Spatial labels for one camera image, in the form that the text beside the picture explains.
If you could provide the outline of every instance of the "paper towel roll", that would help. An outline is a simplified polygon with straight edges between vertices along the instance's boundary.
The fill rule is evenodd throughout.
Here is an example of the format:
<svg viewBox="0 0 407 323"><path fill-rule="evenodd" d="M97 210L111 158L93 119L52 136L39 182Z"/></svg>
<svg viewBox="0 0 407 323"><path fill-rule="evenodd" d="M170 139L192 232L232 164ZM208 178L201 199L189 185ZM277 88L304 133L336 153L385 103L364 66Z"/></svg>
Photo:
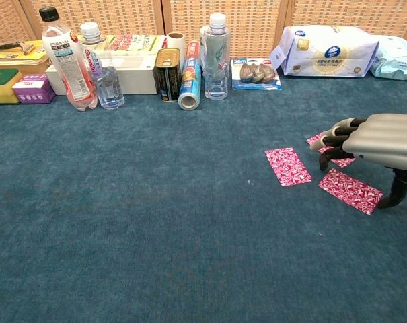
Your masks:
<svg viewBox="0 0 407 323"><path fill-rule="evenodd" d="M184 66L185 57L185 35L180 32L170 32L168 35L168 48L177 48L180 51L179 63L182 67Z"/></svg>

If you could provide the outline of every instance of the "bottle cap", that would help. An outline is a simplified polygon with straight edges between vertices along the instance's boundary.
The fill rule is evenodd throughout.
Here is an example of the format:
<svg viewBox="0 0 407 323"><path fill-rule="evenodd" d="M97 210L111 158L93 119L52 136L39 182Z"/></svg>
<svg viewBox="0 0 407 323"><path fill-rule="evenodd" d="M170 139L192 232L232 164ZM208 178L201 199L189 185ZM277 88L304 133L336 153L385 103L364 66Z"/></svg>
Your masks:
<svg viewBox="0 0 407 323"><path fill-rule="evenodd" d="M85 38L100 36L100 29L96 22L84 22L81 24L81 32Z"/></svg>
<svg viewBox="0 0 407 323"><path fill-rule="evenodd" d="M209 25L212 28L222 28L225 27L225 14L223 13L213 13L209 17Z"/></svg>
<svg viewBox="0 0 407 323"><path fill-rule="evenodd" d="M55 7L43 7L39 9L40 17L44 22L54 22L60 19L57 9Z"/></svg>

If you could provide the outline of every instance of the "card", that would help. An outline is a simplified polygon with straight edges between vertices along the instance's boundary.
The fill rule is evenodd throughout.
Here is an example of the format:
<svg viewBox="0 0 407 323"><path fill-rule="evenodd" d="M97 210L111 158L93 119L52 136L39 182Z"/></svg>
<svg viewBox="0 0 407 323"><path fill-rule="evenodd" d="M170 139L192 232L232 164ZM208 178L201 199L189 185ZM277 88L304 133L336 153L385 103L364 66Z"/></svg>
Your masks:
<svg viewBox="0 0 407 323"><path fill-rule="evenodd" d="M313 143L315 143L317 140L319 140L322 135L324 134L324 132L318 133L315 136L306 139L306 142L309 143L310 145L312 145ZM322 147L318 150L319 153L323 153L326 150L330 149L332 147ZM351 164L353 161L355 160L355 158L344 158L344 159L331 159L331 162L334 162L336 165L338 165L339 167L347 167L349 164Z"/></svg>
<svg viewBox="0 0 407 323"><path fill-rule="evenodd" d="M290 186L312 181L305 166L293 148L266 150L264 152L281 186Z"/></svg>
<svg viewBox="0 0 407 323"><path fill-rule="evenodd" d="M370 215L383 193L332 168L318 184L320 188L346 204Z"/></svg>

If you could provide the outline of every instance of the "blister package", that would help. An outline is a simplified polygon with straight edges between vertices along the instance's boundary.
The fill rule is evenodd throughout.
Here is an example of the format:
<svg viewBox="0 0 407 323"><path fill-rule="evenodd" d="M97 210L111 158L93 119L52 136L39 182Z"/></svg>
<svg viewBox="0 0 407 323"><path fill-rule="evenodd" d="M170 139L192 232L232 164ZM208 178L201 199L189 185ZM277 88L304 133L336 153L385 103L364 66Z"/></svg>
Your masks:
<svg viewBox="0 0 407 323"><path fill-rule="evenodd" d="M231 86L233 89L281 89L278 73L270 59L232 59Z"/></svg>

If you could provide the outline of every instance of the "robot finger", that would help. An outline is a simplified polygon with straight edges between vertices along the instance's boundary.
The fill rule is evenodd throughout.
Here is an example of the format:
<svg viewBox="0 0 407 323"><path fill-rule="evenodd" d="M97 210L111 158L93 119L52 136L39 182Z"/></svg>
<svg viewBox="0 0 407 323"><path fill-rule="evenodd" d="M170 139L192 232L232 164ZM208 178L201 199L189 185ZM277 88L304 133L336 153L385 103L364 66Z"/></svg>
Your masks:
<svg viewBox="0 0 407 323"><path fill-rule="evenodd" d="M344 119L338 123L336 123L334 127L336 126L341 126L341 127L358 127L359 124L364 123L366 119L359 119L359 118L349 118L349 119Z"/></svg>
<svg viewBox="0 0 407 323"><path fill-rule="evenodd" d="M353 157L354 157L353 154L343 151L341 147L327 149L320 156L319 159L320 169L325 170L329 166L329 161L331 159L344 159Z"/></svg>
<svg viewBox="0 0 407 323"><path fill-rule="evenodd" d="M388 207L394 207L402 202L407 193L407 170L393 170L395 176L393 179L392 190L390 195L382 198L377 207L379 209L385 209Z"/></svg>
<svg viewBox="0 0 407 323"><path fill-rule="evenodd" d="M350 136L324 136L322 137L323 144L331 147L342 147L344 141L346 141Z"/></svg>
<svg viewBox="0 0 407 323"><path fill-rule="evenodd" d="M349 136L325 136L323 135L319 140L312 143L309 148L311 150L317 151L320 148L331 146L331 147L342 147L342 144L349 138Z"/></svg>
<svg viewBox="0 0 407 323"><path fill-rule="evenodd" d="M326 136L348 136L353 131L356 131L357 127L341 127L335 126L324 132Z"/></svg>

